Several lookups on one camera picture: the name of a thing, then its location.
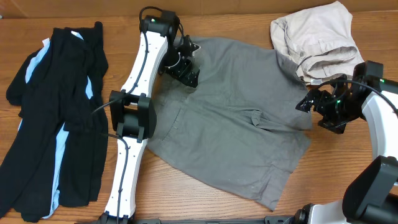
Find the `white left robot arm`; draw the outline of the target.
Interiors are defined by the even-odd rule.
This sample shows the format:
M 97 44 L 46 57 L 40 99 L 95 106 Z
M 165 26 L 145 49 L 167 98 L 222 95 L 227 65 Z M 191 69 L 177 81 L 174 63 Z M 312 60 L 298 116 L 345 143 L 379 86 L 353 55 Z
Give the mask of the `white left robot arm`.
M 139 27 L 139 51 L 129 78 L 109 96 L 118 156 L 111 194 L 98 223 L 128 223 L 135 214 L 142 155 L 157 124 L 151 96 L 158 73 L 165 72 L 189 87 L 198 85 L 200 70 L 193 63 L 193 56 L 199 46 L 187 35 L 174 43 L 177 34 L 183 33 L 174 12 L 141 17 Z

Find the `grey shorts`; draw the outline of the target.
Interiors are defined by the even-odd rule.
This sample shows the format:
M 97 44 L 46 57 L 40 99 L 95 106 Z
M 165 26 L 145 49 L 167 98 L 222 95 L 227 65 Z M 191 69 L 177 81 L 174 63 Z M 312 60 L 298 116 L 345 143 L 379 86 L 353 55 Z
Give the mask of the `grey shorts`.
M 238 40 L 194 42 L 198 86 L 161 76 L 148 148 L 207 185 L 274 210 L 310 145 L 311 116 L 296 109 L 307 94 L 297 65 Z

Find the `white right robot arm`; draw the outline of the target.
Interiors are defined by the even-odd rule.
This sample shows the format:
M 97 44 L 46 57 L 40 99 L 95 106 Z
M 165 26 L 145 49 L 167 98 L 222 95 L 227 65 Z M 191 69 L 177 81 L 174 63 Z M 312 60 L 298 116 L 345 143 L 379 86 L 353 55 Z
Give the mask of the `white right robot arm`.
M 314 88 L 296 110 L 323 116 L 319 126 L 343 133 L 361 118 L 369 127 L 372 163 L 348 186 L 343 199 L 324 205 L 308 204 L 291 223 L 397 223 L 397 83 L 382 74 L 339 77 L 328 81 L 333 92 Z

